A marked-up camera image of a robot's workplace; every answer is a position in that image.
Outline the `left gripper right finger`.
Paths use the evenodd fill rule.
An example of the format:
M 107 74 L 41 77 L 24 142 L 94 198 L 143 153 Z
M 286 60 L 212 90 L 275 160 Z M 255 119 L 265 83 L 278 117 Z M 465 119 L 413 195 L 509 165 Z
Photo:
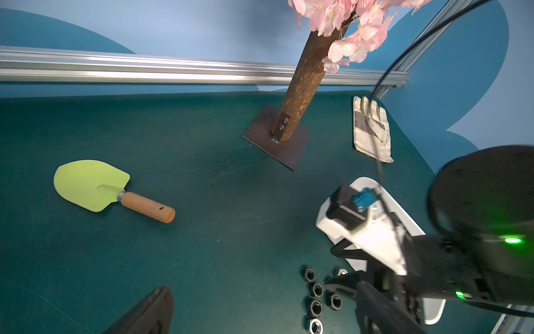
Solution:
M 423 327 L 367 281 L 357 284 L 356 304 L 360 333 L 425 333 Z

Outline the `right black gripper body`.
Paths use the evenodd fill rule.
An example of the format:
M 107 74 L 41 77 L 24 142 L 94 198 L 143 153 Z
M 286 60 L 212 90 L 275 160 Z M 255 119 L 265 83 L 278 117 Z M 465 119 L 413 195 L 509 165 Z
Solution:
M 366 269 L 328 278 L 325 287 L 354 300 L 357 296 L 357 284 L 367 282 L 410 317 L 421 317 L 421 296 L 417 286 L 413 284 L 414 276 L 398 275 L 367 252 L 361 249 L 350 250 L 351 245 L 349 240 L 342 239 L 330 249 L 330 252 L 335 257 L 364 260 L 367 264 Z

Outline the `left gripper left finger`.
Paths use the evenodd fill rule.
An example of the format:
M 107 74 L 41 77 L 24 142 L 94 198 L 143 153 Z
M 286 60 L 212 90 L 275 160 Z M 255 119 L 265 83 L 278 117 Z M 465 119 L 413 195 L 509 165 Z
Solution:
M 169 333 L 174 305 L 171 289 L 168 286 L 160 286 L 150 292 L 104 333 Z

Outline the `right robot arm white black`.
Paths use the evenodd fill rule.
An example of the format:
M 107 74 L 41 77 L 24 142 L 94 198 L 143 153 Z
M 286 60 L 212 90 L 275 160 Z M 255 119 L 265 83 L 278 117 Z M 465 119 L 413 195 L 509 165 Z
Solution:
M 413 235 L 377 184 L 340 186 L 323 204 L 317 227 L 336 240 L 336 257 L 367 270 L 331 280 L 400 301 L 455 299 L 504 313 L 533 304 L 533 147 L 499 146 L 450 161 L 427 197 L 435 234 Z

